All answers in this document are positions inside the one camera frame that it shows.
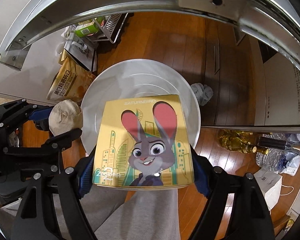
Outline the brown paper ball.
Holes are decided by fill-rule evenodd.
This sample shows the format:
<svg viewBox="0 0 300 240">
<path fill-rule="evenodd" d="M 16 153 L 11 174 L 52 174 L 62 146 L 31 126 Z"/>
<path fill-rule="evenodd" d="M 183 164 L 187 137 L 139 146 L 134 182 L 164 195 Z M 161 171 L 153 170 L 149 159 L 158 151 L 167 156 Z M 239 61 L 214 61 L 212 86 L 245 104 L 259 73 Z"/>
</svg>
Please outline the brown paper ball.
<svg viewBox="0 0 300 240">
<path fill-rule="evenodd" d="M 49 115 L 49 130 L 53 136 L 83 127 L 83 112 L 77 103 L 64 100 L 57 103 Z"/>
</svg>

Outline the yellow cartoon rabbit box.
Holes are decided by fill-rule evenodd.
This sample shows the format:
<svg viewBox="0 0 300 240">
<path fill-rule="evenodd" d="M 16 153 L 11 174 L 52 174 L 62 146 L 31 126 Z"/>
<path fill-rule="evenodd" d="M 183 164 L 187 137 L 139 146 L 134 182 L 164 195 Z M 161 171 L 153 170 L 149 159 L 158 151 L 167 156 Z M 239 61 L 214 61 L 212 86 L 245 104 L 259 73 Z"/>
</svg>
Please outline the yellow cartoon rabbit box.
<svg viewBox="0 0 300 240">
<path fill-rule="evenodd" d="M 106 102 L 95 148 L 94 184 L 165 190 L 193 181 L 189 136 L 178 95 Z"/>
</svg>

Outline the white round trash bin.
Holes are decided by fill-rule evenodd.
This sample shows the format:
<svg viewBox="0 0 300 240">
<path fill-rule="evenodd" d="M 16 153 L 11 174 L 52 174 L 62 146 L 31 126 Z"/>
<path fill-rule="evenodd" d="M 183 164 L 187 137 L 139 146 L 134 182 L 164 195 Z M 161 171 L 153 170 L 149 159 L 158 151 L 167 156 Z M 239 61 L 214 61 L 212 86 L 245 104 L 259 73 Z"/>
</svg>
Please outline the white round trash bin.
<svg viewBox="0 0 300 240">
<path fill-rule="evenodd" d="M 189 83 L 173 68 L 153 60 L 132 59 L 104 70 L 91 83 L 81 103 L 83 132 L 81 141 L 87 154 L 97 142 L 107 101 L 145 96 L 179 95 L 189 142 L 195 147 L 200 134 L 200 110 Z"/>
</svg>

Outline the plastic water bottle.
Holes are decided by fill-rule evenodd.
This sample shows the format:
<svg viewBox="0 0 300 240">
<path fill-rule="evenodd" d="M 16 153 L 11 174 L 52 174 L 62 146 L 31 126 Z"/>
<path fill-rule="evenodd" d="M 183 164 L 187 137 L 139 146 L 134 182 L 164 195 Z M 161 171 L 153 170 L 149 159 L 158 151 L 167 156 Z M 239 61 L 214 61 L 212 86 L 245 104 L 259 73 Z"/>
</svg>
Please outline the plastic water bottle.
<svg viewBox="0 0 300 240">
<path fill-rule="evenodd" d="M 300 151 L 270 148 L 268 154 L 256 155 L 256 164 L 266 171 L 295 176 L 300 166 Z"/>
</svg>

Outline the tan printed flour bag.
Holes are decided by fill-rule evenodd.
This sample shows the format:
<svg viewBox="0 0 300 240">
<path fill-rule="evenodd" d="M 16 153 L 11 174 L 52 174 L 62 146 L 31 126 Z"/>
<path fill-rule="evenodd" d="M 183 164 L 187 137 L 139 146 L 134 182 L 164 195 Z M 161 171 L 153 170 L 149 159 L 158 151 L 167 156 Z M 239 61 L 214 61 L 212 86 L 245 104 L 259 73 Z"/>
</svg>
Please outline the tan printed flour bag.
<svg viewBox="0 0 300 240">
<path fill-rule="evenodd" d="M 93 73 L 67 57 L 55 76 L 46 98 L 51 101 L 72 100 L 81 103 L 95 78 Z"/>
</svg>

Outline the grey trousers leg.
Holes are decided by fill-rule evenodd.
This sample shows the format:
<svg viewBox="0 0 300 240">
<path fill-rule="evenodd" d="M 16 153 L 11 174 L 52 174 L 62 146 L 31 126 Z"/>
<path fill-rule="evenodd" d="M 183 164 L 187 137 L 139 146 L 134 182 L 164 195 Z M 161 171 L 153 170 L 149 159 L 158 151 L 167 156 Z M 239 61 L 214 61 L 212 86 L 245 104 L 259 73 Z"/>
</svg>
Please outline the grey trousers leg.
<svg viewBox="0 0 300 240">
<path fill-rule="evenodd" d="M 81 200 L 98 239 L 180 239 L 178 191 L 127 192 L 93 185 Z"/>
</svg>

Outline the black white magazine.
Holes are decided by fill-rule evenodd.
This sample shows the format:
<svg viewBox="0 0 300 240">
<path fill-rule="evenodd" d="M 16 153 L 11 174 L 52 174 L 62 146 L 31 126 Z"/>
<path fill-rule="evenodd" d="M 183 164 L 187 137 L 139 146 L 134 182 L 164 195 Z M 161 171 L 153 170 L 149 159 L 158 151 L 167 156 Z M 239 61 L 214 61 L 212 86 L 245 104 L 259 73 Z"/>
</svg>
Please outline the black white magazine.
<svg viewBox="0 0 300 240">
<path fill-rule="evenodd" d="M 84 69 L 94 72 L 97 67 L 95 48 L 85 43 L 74 32 L 66 38 L 64 49 Z"/>
</svg>

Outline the green white carton box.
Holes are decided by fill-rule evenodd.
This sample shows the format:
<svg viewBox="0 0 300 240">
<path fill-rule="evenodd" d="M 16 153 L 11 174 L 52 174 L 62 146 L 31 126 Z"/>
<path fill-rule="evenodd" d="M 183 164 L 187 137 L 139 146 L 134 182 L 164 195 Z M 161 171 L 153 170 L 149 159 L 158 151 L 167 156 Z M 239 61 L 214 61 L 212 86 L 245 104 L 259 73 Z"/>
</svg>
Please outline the green white carton box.
<svg viewBox="0 0 300 240">
<path fill-rule="evenodd" d="M 104 26 L 105 23 L 106 23 L 105 16 L 92 18 L 90 20 L 79 22 L 75 29 L 75 34 L 78 37 L 85 37 L 91 34 L 95 34 L 100 30 L 101 27 Z"/>
</svg>

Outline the white metal storage rack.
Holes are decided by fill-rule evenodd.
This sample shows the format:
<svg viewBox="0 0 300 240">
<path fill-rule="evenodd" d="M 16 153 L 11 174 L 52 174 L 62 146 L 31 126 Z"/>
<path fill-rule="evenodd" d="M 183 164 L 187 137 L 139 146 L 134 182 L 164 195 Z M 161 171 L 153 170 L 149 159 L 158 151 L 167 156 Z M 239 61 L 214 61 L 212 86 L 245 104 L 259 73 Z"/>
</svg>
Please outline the white metal storage rack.
<svg viewBox="0 0 300 240">
<path fill-rule="evenodd" d="M 128 13 L 112 14 L 105 17 L 106 23 L 97 33 L 80 38 L 86 38 L 91 43 L 109 41 L 110 43 L 114 44 L 117 41 L 122 26 L 128 17 Z"/>
</svg>

